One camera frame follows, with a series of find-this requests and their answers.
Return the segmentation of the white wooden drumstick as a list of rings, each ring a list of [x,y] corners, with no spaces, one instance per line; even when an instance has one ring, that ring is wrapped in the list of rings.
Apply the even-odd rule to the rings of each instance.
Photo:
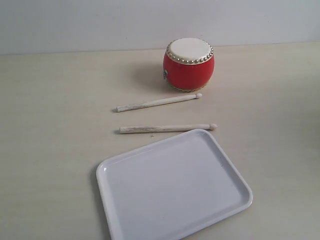
[[[135,103],[135,104],[120,105],[115,108],[115,111],[117,113],[132,111],[132,110],[137,110],[137,109],[143,109],[143,108],[161,106],[161,105],[166,105],[166,104],[190,101],[193,99],[200,99],[202,96],[203,96],[202,93],[196,93],[196,94],[188,94],[188,95],[163,98],[163,99],[157,99],[157,100],[150,100],[150,101]]]
[[[187,124],[187,125],[165,125],[165,126],[123,126],[119,128],[120,134],[135,133],[162,133],[162,132],[187,132],[201,129],[214,131],[218,126],[211,124]]]

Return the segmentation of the small red drum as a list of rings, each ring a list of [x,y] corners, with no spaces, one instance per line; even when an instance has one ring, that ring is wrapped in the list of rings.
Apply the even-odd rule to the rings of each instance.
[[[199,38],[173,40],[163,57],[164,79],[172,87],[185,92],[203,88],[210,81],[214,68],[214,49]]]

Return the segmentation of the white rectangular plastic tray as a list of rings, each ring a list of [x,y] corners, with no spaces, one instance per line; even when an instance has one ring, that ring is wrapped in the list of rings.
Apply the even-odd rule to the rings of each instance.
[[[108,158],[96,179],[113,240],[180,240],[253,202],[244,178],[203,129]]]

